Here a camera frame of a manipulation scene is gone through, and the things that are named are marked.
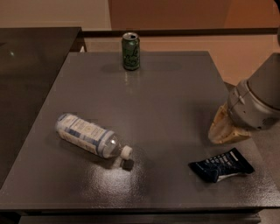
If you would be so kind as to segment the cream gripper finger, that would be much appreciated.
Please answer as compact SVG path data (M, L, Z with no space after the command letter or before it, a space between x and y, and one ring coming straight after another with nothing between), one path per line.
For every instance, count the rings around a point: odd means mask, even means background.
M219 107L208 131L213 144L233 144L251 138L251 132L237 127L228 114L228 104Z

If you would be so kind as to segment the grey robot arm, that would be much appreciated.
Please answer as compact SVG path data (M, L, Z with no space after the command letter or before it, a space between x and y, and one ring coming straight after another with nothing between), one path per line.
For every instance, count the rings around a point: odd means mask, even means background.
M280 120L280 53L272 53L246 80L241 80L219 107L208 131L213 144L246 140Z

